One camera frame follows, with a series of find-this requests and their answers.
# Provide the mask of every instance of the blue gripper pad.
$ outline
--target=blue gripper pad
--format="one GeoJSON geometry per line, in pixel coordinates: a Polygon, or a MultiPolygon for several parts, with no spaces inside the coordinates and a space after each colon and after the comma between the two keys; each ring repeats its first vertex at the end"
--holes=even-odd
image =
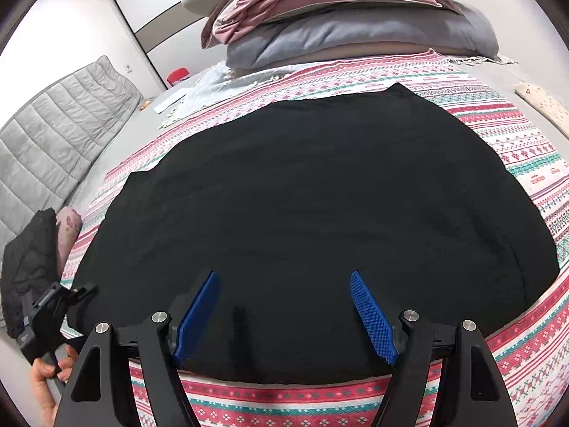
{"type": "Polygon", "coordinates": [[[356,270],[350,276],[350,295],[357,308],[360,318],[363,321],[369,338],[372,341],[376,353],[385,358],[390,364],[394,365],[399,353],[395,349],[395,339],[400,338],[388,318],[376,302],[372,292],[369,290],[362,276],[356,270]]]}
{"type": "Polygon", "coordinates": [[[181,366],[183,361],[195,352],[200,336],[217,303],[220,290],[220,276],[212,271],[201,285],[192,305],[177,328],[177,345],[173,357],[178,366],[181,366]]]}

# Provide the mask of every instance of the black garment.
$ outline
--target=black garment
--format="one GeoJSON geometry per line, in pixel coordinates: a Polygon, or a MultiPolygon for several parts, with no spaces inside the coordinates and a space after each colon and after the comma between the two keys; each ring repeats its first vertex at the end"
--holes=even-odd
{"type": "Polygon", "coordinates": [[[24,331],[22,297],[32,292],[33,301],[58,281],[57,229],[52,208],[36,212],[24,230],[4,249],[0,293],[8,335],[16,339],[24,331]]]}
{"type": "Polygon", "coordinates": [[[559,273],[495,152],[401,85],[272,104],[131,174],[74,282],[99,294],[69,322],[140,322],[211,269],[222,292],[189,369],[259,383],[390,371],[352,304],[355,269],[404,309],[486,335],[559,273]]]}

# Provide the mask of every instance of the striped blanket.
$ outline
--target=striped blanket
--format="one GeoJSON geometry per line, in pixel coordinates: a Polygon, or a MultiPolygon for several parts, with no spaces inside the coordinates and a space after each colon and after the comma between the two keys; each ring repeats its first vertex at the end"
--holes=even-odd
{"type": "MultiPolygon", "coordinates": [[[[478,133],[530,195],[555,239],[559,278],[531,310],[488,340],[519,425],[541,425],[569,381],[569,165],[510,101],[433,51],[321,64],[190,116],[107,174],[85,217],[62,283],[70,287],[106,209],[130,172],[153,168],[181,140],[271,102],[380,91],[395,82],[478,133]]],[[[66,323],[62,330],[77,335],[66,323]]],[[[140,366],[130,365],[141,421],[154,426],[140,366]]],[[[440,362],[431,365],[417,425],[429,424],[440,368],[440,362]]],[[[366,427],[389,383],[388,376],[304,387],[227,383],[184,373],[180,377],[198,419],[210,427],[366,427]]]]}

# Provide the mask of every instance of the silver screw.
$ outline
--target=silver screw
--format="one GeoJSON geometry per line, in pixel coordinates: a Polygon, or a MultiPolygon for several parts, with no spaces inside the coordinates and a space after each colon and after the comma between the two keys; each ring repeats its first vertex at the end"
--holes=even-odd
{"type": "Polygon", "coordinates": [[[474,331],[476,329],[476,323],[474,321],[470,321],[469,319],[465,319],[463,321],[463,327],[468,331],[474,331]]]}
{"type": "Polygon", "coordinates": [[[419,319],[419,313],[417,313],[415,310],[407,310],[403,313],[403,318],[411,322],[417,321],[419,319]]]}
{"type": "Polygon", "coordinates": [[[109,325],[107,323],[99,323],[99,324],[97,324],[97,327],[95,328],[95,331],[97,333],[107,332],[108,330],[109,330],[109,325]]]}
{"type": "Polygon", "coordinates": [[[168,318],[168,313],[165,311],[157,311],[152,315],[152,321],[155,323],[161,323],[162,321],[166,320],[166,318],[168,318]]]}

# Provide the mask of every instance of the red object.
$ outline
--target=red object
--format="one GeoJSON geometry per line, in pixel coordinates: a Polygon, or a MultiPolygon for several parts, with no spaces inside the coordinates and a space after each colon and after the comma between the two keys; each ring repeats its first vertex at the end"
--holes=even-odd
{"type": "Polygon", "coordinates": [[[180,69],[176,69],[174,72],[168,75],[167,81],[170,85],[174,86],[175,84],[181,82],[182,80],[185,80],[189,76],[190,73],[188,72],[188,70],[185,67],[182,67],[180,69]]]}

